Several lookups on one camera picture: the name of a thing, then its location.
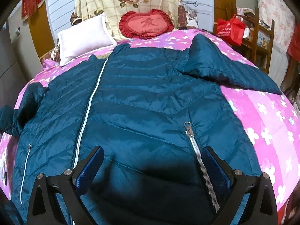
jacket sleeve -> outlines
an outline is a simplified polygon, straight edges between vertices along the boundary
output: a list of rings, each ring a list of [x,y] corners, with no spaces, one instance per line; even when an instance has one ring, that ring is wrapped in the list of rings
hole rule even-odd
[[[256,67],[232,61],[223,55],[213,42],[201,34],[194,37],[188,60],[178,65],[177,69],[182,74],[196,78],[229,83],[245,89],[282,94],[266,73]]]
[[[25,124],[36,114],[38,107],[43,100],[46,87],[41,83],[30,84],[24,92],[19,109],[12,109],[4,106],[0,109],[0,132],[20,137]]]

pink bedsheet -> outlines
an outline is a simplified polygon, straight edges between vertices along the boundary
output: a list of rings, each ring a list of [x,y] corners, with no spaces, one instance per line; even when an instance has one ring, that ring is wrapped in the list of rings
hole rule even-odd
[[[131,47],[165,47],[184,50],[191,45],[196,34],[203,34],[208,37],[230,59],[253,66],[251,62],[233,51],[220,38],[198,29],[173,31],[151,40],[130,39],[120,43],[127,42]],[[112,50],[98,50],[93,54],[103,55]],[[43,86],[47,86],[55,77],[87,60],[91,54],[87,53],[64,67],[56,65],[46,69],[29,84],[40,82]],[[19,108],[26,87],[27,85],[19,94],[16,109]],[[270,175],[277,209],[280,209],[291,195],[300,177],[298,158],[300,157],[300,121],[295,110],[284,95],[232,89],[225,86],[221,86],[221,89],[254,145],[261,170]],[[4,182],[0,180],[0,186],[9,199],[11,198],[11,178],[16,150],[17,140],[4,134],[0,142],[0,157],[5,158],[6,156],[5,169],[8,173],[8,185],[5,186]]]

jacket pocket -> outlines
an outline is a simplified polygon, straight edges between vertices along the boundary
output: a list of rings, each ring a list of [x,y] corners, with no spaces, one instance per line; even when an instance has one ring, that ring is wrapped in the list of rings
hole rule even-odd
[[[31,144],[28,145],[28,149],[27,149],[27,156],[26,156],[26,160],[25,160],[23,179],[22,179],[21,189],[20,189],[20,203],[21,203],[21,206],[23,206],[23,203],[22,203],[22,190],[23,190],[23,184],[24,184],[25,173],[26,173],[26,166],[27,166],[27,161],[28,161],[30,150],[31,150]]]
[[[211,202],[213,204],[215,212],[217,213],[218,210],[220,209],[220,205],[218,203],[218,200],[217,200],[217,197],[216,197],[216,194],[215,194],[215,190],[214,190],[214,187],[212,186],[212,183],[211,183],[211,180],[209,178],[209,175],[208,175],[208,172],[206,170],[206,167],[205,167],[205,165],[204,165],[204,163],[202,161],[201,152],[200,152],[198,144],[196,142],[195,134],[194,134],[194,131],[192,129],[191,122],[185,122],[184,123],[184,127],[186,129],[185,133],[188,136],[188,138],[190,140],[190,144],[191,144],[191,146],[193,148],[193,151],[195,153],[195,156],[196,156],[196,159],[197,159],[197,163],[199,165],[202,177],[204,179],[205,186],[206,186],[206,188],[208,190],[208,194],[209,194],[210,200],[211,200]]]

silver screw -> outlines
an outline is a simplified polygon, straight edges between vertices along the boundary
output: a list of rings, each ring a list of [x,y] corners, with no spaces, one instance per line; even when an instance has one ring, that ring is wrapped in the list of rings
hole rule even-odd
[[[72,170],[71,169],[67,169],[64,171],[64,175],[68,176],[72,173]]]
[[[41,178],[43,178],[44,177],[44,174],[42,174],[42,173],[39,173],[38,175],[37,175],[37,179],[41,179]]]
[[[269,174],[267,174],[266,172],[264,172],[262,175],[263,175],[263,177],[264,177],[265,179],[268,179],[268,178],[269,178]]]
[[[238,175],[238,176],[240,176],[240,175],[243,174],[242,171],[241,171],[240,169],[235,169],[235,170],[234,170],[234,173],[235,173],[236,175]]]

red cushion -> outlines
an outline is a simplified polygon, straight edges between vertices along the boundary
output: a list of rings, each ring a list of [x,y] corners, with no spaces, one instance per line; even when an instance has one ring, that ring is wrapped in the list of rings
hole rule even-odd
[[[125,13],[121,17],[119,28],[122,35],[128,38],[150,39],[172,31],[174,26],[165,12],[152,9],[149,13]]]

